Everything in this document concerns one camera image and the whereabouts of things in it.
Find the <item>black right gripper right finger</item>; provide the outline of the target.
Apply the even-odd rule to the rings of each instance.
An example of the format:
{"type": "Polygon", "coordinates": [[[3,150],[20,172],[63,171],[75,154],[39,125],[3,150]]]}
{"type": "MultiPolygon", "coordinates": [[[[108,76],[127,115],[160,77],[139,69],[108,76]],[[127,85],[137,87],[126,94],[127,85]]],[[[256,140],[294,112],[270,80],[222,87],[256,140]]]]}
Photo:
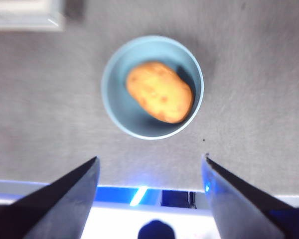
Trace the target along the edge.
{"type": "Polygon", "coordinates": [[[299,239],[299,207],[247,183],[206,154],[205,196],[223,239],[299,239]]]}

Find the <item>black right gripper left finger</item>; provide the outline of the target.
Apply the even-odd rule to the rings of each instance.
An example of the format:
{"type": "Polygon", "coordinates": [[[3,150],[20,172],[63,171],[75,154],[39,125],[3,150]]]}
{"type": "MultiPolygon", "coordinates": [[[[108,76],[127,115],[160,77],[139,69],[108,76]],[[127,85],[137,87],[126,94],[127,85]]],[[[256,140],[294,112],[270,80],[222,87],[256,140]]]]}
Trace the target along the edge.
{"type": "Polygon", "coordinates": [[[99,175],[100,160],[94,157],[12,204],[0,205],[0,239],[79,239],[99,175]]]}

